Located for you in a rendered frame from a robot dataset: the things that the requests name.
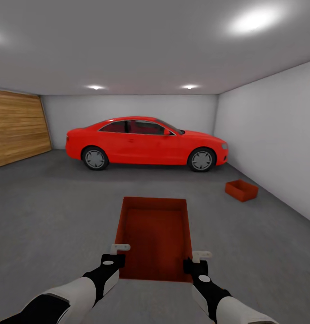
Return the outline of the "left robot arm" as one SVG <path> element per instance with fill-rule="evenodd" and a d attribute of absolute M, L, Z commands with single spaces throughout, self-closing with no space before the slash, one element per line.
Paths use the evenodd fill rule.
<path fill-rule="evenodd" d="M 33 299 L 19 314 L 0 324 L 81 324 L 89 311 L 118 282 L 119 269 L 125 267 L 129 244 L 112 244 L 103 254 L 101 266 L 66 285 L 51 288 Z"/>

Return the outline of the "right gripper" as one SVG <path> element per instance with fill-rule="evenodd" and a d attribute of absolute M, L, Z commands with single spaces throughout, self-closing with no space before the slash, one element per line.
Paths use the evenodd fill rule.
<path fill-rule="evenodd" d="M 201 260 L 200 263 L 193 263 L 191 259 L 184 260 L 183 270 L 185 274 L 193 276 L 193 270 L 196 268 L 202 269 L 208 275 L 208 264 L 206 260 Z"/>

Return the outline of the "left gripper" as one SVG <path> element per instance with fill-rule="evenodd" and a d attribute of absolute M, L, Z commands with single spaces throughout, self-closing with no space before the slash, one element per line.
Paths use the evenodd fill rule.
<path fill-rule="evenodd" d="M 103 254 L 101 259 L 101 265 L 106 259 L 115 259 L 117 261 L 117 268 L 124 268 L 125 267 L 125 254 L 117 254 L 117 255 L 110 255 L 110 254 Z"/>

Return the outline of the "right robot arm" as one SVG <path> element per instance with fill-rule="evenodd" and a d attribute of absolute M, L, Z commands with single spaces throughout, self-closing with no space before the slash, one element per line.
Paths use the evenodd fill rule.
<path fill-rule="evenodd" d="M 211 252 L 192 251 L 192 256 L 192 260 L 184 260 L 184 273 L 191 274 L 193 298 L 215 324 L 280 324 L 240 302 L 227 289 L 212 283 L 208 277 L 207 261 L 200 260 L 211 258 Z"/>

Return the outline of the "storage box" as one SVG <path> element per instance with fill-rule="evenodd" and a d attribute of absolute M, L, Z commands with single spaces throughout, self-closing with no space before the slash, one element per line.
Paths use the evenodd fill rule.
<path fill-rule="evenodd" d="M 241 202 L 256 198 L 258 189 L 243 180 L 230 181 L 225 184 L 225 192 Z"/>
<path fill-rule="evenodd" d="M 115 244 L 129 244 L 119 279 L 193 283 L 183 270 L 193 258 L 184 198 L 124 197 Z"/>

